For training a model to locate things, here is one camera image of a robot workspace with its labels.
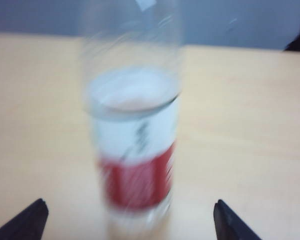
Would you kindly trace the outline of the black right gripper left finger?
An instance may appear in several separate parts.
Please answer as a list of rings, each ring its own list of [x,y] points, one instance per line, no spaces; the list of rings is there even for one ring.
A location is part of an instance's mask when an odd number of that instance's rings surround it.
[[[41,240],[48,215],[46,202],[35,200],[0,227],[0,240]]]

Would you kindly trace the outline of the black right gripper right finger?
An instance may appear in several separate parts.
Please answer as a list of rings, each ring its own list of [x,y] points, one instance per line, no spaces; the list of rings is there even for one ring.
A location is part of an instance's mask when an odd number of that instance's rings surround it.
[[[213,209],[217,240],[261,240],[261,238],[222,200]]]

